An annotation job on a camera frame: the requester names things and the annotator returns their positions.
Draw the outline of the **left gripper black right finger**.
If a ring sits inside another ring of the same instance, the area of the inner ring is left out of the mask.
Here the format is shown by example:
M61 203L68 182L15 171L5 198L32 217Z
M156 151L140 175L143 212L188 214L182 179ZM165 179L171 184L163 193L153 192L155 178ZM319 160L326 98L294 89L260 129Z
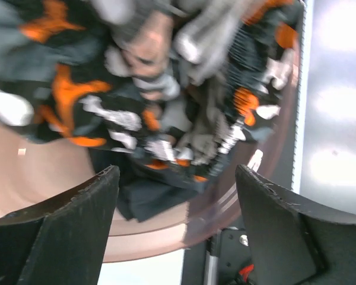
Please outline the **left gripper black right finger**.
M258 284L356 284L356 214L305 198L243 165L236 186Z

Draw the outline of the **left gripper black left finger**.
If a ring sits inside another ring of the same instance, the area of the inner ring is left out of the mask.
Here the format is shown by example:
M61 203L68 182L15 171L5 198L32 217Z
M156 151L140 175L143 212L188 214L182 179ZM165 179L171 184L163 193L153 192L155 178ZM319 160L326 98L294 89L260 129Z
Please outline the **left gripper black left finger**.
M0 284L97 284L120 171L0 218Z

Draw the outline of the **orange black camouflage shorts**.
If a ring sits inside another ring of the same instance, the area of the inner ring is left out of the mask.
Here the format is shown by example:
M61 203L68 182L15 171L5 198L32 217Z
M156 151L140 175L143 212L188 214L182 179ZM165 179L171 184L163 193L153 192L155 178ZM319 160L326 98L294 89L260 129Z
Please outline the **orange black camouflage shorts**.
M0 1L0 123L203 183L272 134L302 1Z

